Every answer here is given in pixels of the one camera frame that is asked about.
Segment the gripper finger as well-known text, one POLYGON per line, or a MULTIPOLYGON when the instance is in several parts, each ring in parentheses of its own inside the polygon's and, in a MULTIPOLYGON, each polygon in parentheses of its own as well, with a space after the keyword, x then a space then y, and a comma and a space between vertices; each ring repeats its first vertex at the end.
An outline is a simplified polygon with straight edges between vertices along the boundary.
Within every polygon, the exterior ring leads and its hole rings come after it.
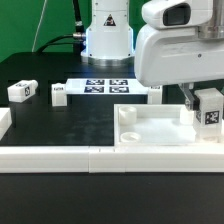
POLYGON ((199 109, 199 98, 193 93, 193 83, 181 83, 180 90, 185 96, 185 106, 189 111, 197 111, 199 109))

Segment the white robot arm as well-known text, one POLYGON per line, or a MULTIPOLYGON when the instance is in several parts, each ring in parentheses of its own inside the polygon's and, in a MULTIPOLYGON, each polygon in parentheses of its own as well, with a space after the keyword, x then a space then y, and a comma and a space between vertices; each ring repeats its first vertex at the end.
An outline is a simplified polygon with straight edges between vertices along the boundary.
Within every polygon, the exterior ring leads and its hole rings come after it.
POLYGON ((82 60, 101 66, 133 60, 143 86, 177 84, 187 107, 198 110, 193 84, 224 79, 224 0, 150 0, 141 14, 145 25, 134 35, 129 0, 92 0, 82 60))

